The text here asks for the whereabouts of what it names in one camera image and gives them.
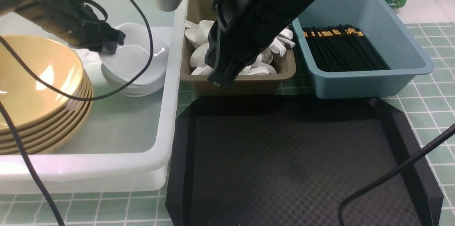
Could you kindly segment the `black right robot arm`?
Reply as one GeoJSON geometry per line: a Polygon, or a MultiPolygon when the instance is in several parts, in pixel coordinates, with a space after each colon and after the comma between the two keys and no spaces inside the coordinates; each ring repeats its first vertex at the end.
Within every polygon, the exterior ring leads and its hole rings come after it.
{"type": "Polygon", "coordinates": [[[242,70],[268,48],[315,0],[214,0],[216,22],[209,34],[205,63],[208,81],[229,88],[242,70]]]}

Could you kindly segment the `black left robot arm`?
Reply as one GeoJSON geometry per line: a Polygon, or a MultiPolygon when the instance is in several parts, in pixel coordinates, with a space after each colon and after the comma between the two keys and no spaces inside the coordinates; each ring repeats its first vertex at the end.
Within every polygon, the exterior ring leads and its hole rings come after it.
{"type": "Polygon", "coordinates": [[[125,33],[107,23],[93,0],[1,0],[1,15],[14,12],[77,49],[113,55],[125,33]]]}

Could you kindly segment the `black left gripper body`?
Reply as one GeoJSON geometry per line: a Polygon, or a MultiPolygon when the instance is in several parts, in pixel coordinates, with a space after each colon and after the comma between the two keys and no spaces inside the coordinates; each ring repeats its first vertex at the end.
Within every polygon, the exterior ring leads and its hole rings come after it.
{"type": "Polygon", "coordinates": [[[75,48],[114,54],[125,34],[77,0],[18,0],[14,12],[75,48]]]}

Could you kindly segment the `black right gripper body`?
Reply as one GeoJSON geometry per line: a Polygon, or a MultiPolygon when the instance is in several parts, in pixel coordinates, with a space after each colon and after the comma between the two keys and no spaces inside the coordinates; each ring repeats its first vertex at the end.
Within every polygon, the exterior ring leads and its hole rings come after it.
{"type": "Polygon", "coordinates": [[[208,81],[229,88],[305,6],[305,0],[219,0],[208,35],[208,81]]]}

